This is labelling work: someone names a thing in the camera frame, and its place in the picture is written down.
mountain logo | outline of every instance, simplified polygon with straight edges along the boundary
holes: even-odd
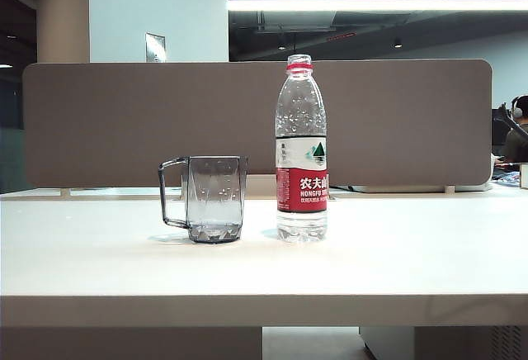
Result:
[[[326,154],[324,153],[324,147],[322,143],[319,143],[317,147],[312,147],[310,151],[306,153],[307,159],[313,159],[316,164],[323,166],[326,160]]]

desk surface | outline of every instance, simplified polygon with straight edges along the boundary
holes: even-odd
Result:
[[[351,195],[326,240],[295,245],[251,200],[242,238],[207,245],[155,200],[3,198],[2,325],[528,324],[526,205],[497,186]]]

mug handle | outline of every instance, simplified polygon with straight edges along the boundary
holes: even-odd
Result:
[[[159,176],[159,194],[162,201],[162,218],[163,222],[170,226],[176,226],[178,228],[183,228],[185,230],[188,230],[189,227],[187,226],[186,222],[184,220],[173,220],[172,218],[167,217],[166,212],[166,201],[165,201],[165,175],[164,170],[165,168],[168,168],[169,166],[172,166],[173,164],[179,164],[179,163],[185,163],[188,162],[188,158],[176,158],[173,160],[168,160],[167,162],[163,162],[159,165],[158,168],[158,176]]]

beige partition panel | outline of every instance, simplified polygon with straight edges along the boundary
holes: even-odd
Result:
[[[274,173],[285,64],[34,64],[26,171],[37,187],[152,187],[164,160],[246,154]],[[482,60],[321,61],[333,185],[476,185],[490,172]]]

ceiling light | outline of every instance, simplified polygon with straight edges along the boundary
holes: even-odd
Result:
[[[278,48],[279,50],[286,50],[286,35],[284,32],[281,32],[279,34],[279,45],[278,45]]]
[[[228,0],[233,12],[528,11],[528,0]]]

